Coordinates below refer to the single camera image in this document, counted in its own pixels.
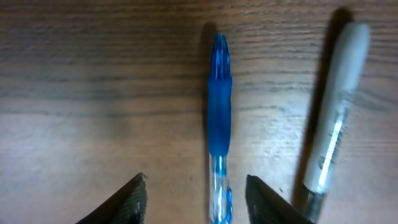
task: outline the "blue pen tip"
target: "blue pen tip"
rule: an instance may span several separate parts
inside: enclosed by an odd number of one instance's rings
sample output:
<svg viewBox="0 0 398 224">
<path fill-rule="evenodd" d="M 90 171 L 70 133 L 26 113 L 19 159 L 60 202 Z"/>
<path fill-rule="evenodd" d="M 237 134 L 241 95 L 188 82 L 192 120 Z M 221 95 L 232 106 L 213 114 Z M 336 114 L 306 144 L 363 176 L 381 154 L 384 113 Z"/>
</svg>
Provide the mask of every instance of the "blue pen tip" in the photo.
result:
<svg viewBox="0 0 398 224">
<path fill-rule="evenodd" d="M 214 79 L 230 77 L 229 51 L 226 38 L 223 34 L 217 34 L 211 51 L 210 76 Z"/>
</svg>

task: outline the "wooden table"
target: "wooden table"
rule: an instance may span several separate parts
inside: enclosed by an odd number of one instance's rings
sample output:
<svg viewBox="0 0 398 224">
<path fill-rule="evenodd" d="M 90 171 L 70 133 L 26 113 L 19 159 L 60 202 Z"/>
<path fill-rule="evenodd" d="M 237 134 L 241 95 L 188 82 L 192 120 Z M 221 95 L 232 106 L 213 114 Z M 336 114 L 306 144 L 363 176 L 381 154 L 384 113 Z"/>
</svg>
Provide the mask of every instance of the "wooden table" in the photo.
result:
<svg viewBox="0 0 398 224">
<path fill-rule="evenodd" d="M 207 223 L 216 30 L 234 78 L 234 223 L 249 222 L 247 174 L 291 201 L 342 4 L 369 22 L 372 45 L 320 223 L 397 223 L 396 1 L 13 2 L 0 5 L 1 224 L 75 223 L 138 172 L 146 224 Z"/>
</svg>

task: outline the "white pen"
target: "white pen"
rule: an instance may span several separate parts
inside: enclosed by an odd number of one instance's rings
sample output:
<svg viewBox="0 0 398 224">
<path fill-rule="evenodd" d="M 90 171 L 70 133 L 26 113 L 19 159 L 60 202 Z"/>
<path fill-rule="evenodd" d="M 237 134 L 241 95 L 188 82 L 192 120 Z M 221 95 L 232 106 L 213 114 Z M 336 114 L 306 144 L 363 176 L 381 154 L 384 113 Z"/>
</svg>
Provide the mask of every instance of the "white pen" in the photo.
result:
<svg viewBox="0 0 398 224">
<path fill-rule="evenodd" d="M 370 43 L 364 22 L 347 24 L 335 45 L 311 156 L 303 180 L 303 216 L 316 223 L 328 193 L 345 119 L 361 78 Z"/>
</svg>

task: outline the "transparent pen barrel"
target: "transparent pen barrel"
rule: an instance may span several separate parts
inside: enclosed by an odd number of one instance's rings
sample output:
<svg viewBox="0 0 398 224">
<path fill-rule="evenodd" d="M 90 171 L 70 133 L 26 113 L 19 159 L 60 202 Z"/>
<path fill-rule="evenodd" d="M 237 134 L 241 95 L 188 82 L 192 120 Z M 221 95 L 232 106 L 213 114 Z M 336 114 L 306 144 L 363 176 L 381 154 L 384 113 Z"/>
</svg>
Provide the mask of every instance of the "transparent pen barrel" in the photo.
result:
<svg viewBox="0 0 398 224">
<path fill-rule="evenodd" d="M 232 195 L 226 157 L 210 155 L 210 223 L 231 223 Z"/>
</svg>

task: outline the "pen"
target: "pen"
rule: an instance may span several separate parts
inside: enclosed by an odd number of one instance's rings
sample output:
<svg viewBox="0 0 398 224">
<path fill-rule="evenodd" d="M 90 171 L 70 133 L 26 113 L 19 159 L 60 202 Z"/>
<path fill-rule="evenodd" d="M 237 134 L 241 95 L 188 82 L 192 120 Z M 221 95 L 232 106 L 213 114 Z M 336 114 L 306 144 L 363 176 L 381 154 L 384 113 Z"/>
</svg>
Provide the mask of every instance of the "pen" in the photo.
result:
<svg viewBox="0 0 398 224">
<path fill-rule="evenodd" d="M 310 221 L 318 221 L 328 193 L 345 119 L 361 78 L 370 31 L 363 22 L 351 22 L 335 45 L 323 95 L 311 156 L 303 180 L 305 200 L 299 208 Z"/>
<path fill-rule="evenodd" d="M 215 37 L 208 85 L 207 135 L 210 165 L 210 224 L 232 221 L 227 155 L 231 139 L 231 90 L 229 52 L 224 35 Z"/>
</svg>

